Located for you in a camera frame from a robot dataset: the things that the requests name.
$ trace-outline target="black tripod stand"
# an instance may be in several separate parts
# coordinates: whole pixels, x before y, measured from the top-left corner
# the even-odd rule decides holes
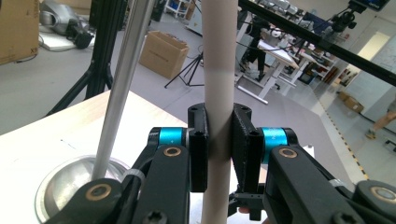
[[[126,4],[125,0],[92,2],[90,25],[96,27],[97,31],[91,65],[47,116],[67,108],[85,87],[87,87],[85,99],[104,92],[105,86],[111,89],[113,76],[110,71],[110,62]]]
[[[185,68],[183,68],[183,70],[181,70],[178,74],[177,74],[177,76],[175,76],[174,78],[172,78],[172,80],[170,80],[168,83],[166,83],[166,85],[164,86],[165,88],[167,88],[168,86],[169,86],[169,84],[171,84],[171,82],[173,82],[177,77],[180,77],[180,79],[184,82],[184,84],[186,85],[186,86],[189,86],[189,87],[194,87],[194,86],[204,86],[204,84],[195,84],[195,85],[191,85],[191,81],[192,81],[192,78],[194,77],[194,75],[195,75],[195,71],[197,70],[197,67],[198,67],[198,64],[201,62],[201,60],[204,58],[204,53],[202,52],[202,53],[200,53],[199,55],[198,55],[198,57],[196,57],[191,63],[189,63],[189,65],[187,65]],[[186,72],[186,74],[184,75],[184,77],[191,71],[191,69],[192,68],[194,68],[193,70],[192,70],[192,74],[191,74],[191,76],[190,76],[190,78],[189,78],[189,81],[185,81],[180,75],[181,74],[183,74],[183,72],[184,71],[186,71],[187,69],[187,72]]]

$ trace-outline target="white pole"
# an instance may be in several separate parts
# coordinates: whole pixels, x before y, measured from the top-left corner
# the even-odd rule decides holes
[[[202,223],[227,222],[237,0],[203,0],[205,108],[209,121],[208,188]]]
[[[122,40],[113,88],[108,100],[105,121],[95,165],[93,166],[92,180],[103,178],[106,174],[153,5],[154,0],[130,1],[130,16]]]

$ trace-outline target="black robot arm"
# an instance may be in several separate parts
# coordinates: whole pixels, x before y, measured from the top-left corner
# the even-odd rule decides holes
[[[238,179],[229,213],[249,209],[272,224],[395,223],[396,188],[363,181],[347,190],[298,144],[289,128],[255,128],[250,108],[234,105],[232,159]],[[207,186],[205,106],[189,108],[189,128],[153,128],[122,183],[94,180],[47,223],[189,223],[190,192]],[[260,169],[268,163],[265,185]]]

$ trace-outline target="blue ring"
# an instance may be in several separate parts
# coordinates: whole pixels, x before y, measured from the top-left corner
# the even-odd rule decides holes
[[[288,137],[282,128],[262,128],[264,133],[264,159],[262,164],[268,164],[270,153],[274,147],[287,146]]]
[[[161,128],[158,145],[180,145],[183,128]]]

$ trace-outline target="desk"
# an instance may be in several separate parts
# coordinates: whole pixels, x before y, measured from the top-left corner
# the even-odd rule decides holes
[[[285,66],[292,66],[293,68],[298,69],[299,65],[289,56],[289,54],[285,50],[276,49],[266,44],[262,40],[260,40],[258,48],[265,50],[267,54],[270,54],[276,58],[276,61],[274,62],[276,63],[275,71],[272,74],[270,74],[270,76],[265,80],[265,84],[259,95],[255,95],[254,93],[240,86],[238,86],[237,88],[267,105],[268,102],[264,100],[264,97],[268,93],[268,91],[271,90],[271,88],[275,85],[276,81],[279,78],[282,79],[282,81],[285,81],[286,83],[293,85],[293,83],[290,83],[285,78],[279,76],[283,68]]]
[[[96,154],[108,96],[109,91],[0,136],[4,223],[38,223],[35,194],[46,175],[63,162]],[[129,92],[112,157],[132,166],[152,127],[186,127],[186,123]],[[236,190],[236,183],[233,176],[231,190]],[[201,208],[202,194],[193,194],[192,223],[200,220]],[[233,219],[241,223],[248,216],[235,214]]]
[[[308,55],[306,53],[301,53],[300,55],[303,57],[301,59],[300,63],[299,63],[300,68],[299,69],[295,69],[293,71],[293,73],[291,74],[291,77],[292,77],[291,83],[294,83],[297,80],[297,78],[299,78],[303,74],[303,71],[304,71],[305,67],[309,63],[311,63],[311,62],[316,63],[317,62],[314,58],[312,58],[311,55]]]

